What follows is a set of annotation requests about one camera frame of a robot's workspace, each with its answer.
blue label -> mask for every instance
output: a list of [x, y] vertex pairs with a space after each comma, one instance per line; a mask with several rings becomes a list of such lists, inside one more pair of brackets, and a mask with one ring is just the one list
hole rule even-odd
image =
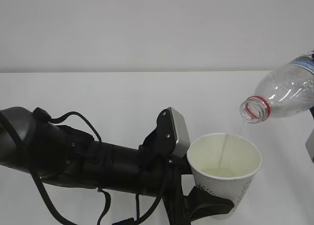
[[303, 67], [314, 74], [314, 50], [294, 59], [289, 64]]

white background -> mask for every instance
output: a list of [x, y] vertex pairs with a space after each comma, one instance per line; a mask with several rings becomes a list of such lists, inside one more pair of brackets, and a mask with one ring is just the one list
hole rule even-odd
[[[238, 133], [240, 103], [267, 72], [1, 74], [0, 109], [46, 109], [53, 117], [68, 111], [85, 115], [103, 141], [137, 148], [156, 126], [161, 110], [173, 106], [186, 120], [193, 141], [214, 132]], [[90, 132], [78, 118], [66, 124]], [[310, 112], [244, 126], [263, 166], [243, 201], [225, 221], [204, 218], [193, 225], [312, 225], [314, 164], [305, 142], [314, 127]], [[193, 180], [183, 179], [187, 194]], [[96, 224], [104, 198], [96, 190], [47, 186], [58, 210], [79, 225]], [[134, 195], [113, 192], [103, 225], [135, 216]], [[0, 219], [4, 225], [57, 225], [30, 175], [0, 167]], [[142, 214], [153, 198], [141, 197]], [[162, 205], [146, 225], [168, 225]]]
[[269, 70], [313, 31], [313, 0], [0, 0], [0, 71]]

white paper cup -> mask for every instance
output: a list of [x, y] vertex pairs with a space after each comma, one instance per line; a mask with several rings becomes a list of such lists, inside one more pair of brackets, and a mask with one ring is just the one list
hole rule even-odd
[[237, 208], [262, 165], [261, 153], [253, 143], [226, 133], [196, 139], [187, 151], [187, 160], [197, 187], [235, 204], [229, 214]]

plastic bottle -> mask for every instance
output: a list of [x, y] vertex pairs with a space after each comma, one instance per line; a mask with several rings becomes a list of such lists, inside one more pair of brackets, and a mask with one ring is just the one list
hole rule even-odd
[[314, 106], [314, 50], [271, 71], [240, 106], [246, 122], [295, 115]]

black robotic arm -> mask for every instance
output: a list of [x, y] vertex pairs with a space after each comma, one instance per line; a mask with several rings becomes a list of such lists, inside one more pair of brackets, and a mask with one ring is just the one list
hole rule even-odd
[[[94, 131], [92, 135], [66, 125], [56, 125], [70, 115], [81, 117]], [[190, 225], [193, 220], [226, 214], [230, 200], [214, 197], [194, 187], [184, 196], [181, 175], [191, 174], [186, 160], [190, 140], [183, 116], [174, 108], [161, 111], [156, 128], [139, 149], [104, 143], [97, 131], [80, 113], [69, 112], [52, 119], [44, 110], [30, 112], [12, 107], [0, 112], [0, 164], [30, 173], [51, 214], [64, 225], [75, 225], [53, 206], [42, 183], [61, 187], [103, 189], [136, 194], [137, 218], [116, 225], [136, 225], [145, 221], [163, 200], [170, 225]], [[156, 197], [152, 207], [139, 216], [138, 195]]]

